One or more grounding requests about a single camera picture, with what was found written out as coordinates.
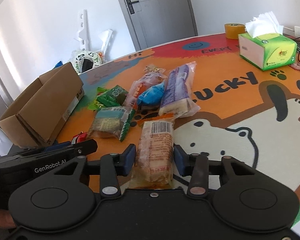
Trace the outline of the left hand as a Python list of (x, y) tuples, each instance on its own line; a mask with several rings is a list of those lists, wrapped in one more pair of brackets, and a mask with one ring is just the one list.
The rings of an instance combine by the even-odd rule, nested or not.
[(12, 229), (15, 227), (15, 223), (9, 211), (0, 210), (0, 229)]

